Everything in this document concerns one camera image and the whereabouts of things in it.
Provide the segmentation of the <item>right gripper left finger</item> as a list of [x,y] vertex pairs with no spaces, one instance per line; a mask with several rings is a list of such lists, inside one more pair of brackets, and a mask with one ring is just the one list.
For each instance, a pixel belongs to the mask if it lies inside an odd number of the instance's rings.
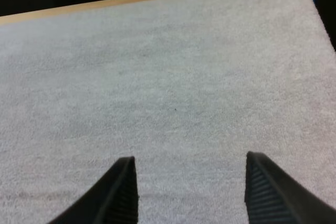
[[72,206],[51,223],[138,223],[135,158],[119,158]]

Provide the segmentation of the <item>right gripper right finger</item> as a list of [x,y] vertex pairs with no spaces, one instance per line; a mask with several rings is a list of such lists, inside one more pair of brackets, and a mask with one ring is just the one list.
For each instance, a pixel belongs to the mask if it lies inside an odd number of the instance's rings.
[[245,205],[249,223],[335,223],[335,208],[264,153],[246,155]]

